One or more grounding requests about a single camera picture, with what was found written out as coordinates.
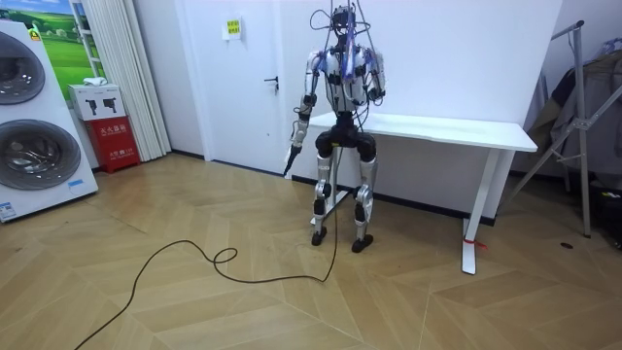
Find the dryer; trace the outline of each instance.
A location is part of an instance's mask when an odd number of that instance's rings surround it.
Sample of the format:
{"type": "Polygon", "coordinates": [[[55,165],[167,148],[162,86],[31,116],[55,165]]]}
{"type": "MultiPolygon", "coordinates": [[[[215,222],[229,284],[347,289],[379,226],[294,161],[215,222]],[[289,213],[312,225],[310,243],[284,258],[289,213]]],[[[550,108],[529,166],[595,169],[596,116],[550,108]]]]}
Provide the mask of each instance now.
{"type": "Polygon", "coordinates": [[[96,191],[41,38],[0,20],[0,221],[96,191]]]}

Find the door handle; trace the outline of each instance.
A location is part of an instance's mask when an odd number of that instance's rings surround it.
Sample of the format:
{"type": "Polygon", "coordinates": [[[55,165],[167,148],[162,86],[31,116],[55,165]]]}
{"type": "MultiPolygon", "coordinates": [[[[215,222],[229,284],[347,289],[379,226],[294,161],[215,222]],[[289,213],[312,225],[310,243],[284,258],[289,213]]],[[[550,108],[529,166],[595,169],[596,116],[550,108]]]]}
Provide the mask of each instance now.
{"type": "Polygon", "coordinates": [[[276,76],[272,79],[264,79],[265,82],[276,82],[276,86],[274,87],[274,94],[279,92],[279,76],[276,76]]]}

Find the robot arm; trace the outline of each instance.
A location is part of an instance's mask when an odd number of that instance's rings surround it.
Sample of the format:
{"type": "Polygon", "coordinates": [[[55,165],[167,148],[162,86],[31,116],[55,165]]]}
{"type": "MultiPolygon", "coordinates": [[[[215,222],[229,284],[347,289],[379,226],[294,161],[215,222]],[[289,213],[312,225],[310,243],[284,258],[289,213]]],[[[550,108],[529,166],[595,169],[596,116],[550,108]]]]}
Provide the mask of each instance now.
{"type": "Polygon", "coordinates": [[[318,100],[318,96],[315,94],[315,89],[320,79],[320,63],[322,63],[322,52],[311,52],[309,59],[307,59],[306,78],[304,81],[304,95],[300,100],[300,107],[297,109],[298,121],[296,122],[296,129],[294,133],[294,139],[292,140],[292,146],[290,147],[288,163],[285,168],[284,176],[292,168],[294,159],[302,151],[302,142],[307,135],[307,128],[309,127],[309,119],[311,118],[311,111],[318,100]]]}
{"type": "Polygon", "coordinates": [[[370,89],[367,95],[371,101],[376,101],[386,94],[384,58],[380,52],[367,49],[365,53],[365,63],[367,64],[367,71],[371,74],[370,89]]]}

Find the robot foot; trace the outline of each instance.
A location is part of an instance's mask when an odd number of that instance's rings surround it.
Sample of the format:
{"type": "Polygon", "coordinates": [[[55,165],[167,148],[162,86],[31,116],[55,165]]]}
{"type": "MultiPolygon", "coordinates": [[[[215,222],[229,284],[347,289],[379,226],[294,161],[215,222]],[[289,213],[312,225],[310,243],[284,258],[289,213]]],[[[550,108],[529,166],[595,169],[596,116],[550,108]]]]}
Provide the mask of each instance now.
{"type": "Polygon", "coordinates": [[[322,240],[326,236],[327,236],[327,228],[322,227],[322,230],[320,232],[315,231],[315,233],[313,233],[313,237],[311,238],[311,244],[313,244],[316,247],[319,246],[320,244],[322,244],[322,240]]]}
{"type": "Polygon", "coordinates": [[[360,253],[363,249],[367,248],[369,245],[373,243],[373,236],[371,234],[366,234],[365,237],[360,240],[357,239],[352,244],[352,253],[360,253]]]}

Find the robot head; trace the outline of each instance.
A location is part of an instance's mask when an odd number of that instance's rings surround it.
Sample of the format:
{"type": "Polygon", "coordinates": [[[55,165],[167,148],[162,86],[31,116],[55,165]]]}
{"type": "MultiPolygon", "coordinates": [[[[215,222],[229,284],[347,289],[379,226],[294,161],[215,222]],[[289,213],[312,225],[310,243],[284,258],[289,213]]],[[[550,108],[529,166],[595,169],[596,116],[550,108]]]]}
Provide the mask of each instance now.
{"type": "Polygon", "coordinates": [[[345,48],[348,41],[354,41],[356,36],[357,13],[354,7],[339,6],[334,9],[330,19],[330,28],[337,36],[338,48],[345,48]]]}
{"type": "Polygon", "coordinates": [[[332,30],[337,35],[346,34],[348,25],[352,23],[353,27],[357,26],[357,13],[354,8],[347,6],[339,6],[332,13],[332,30]]]}

